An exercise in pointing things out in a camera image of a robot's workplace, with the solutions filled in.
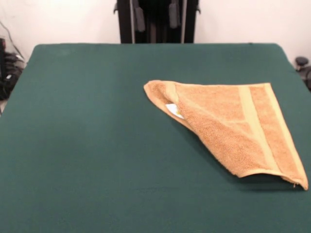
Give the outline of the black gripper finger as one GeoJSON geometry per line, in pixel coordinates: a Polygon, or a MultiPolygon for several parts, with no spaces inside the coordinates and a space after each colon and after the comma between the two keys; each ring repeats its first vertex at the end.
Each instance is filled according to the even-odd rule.
{"type": "Polygon", "coordinates": [[[171,0],[169,4],[169,20],[170,28],[176,29],[180,26],[180,11],[179,11],[179,1],[171,0]]]}
{"type": "Polygon", "coordinates": [[[144,12],[139,5],[139,0],[134,0],[134,12],[135,12],[136,31],[144,32],[145,31],[144,12]]]}

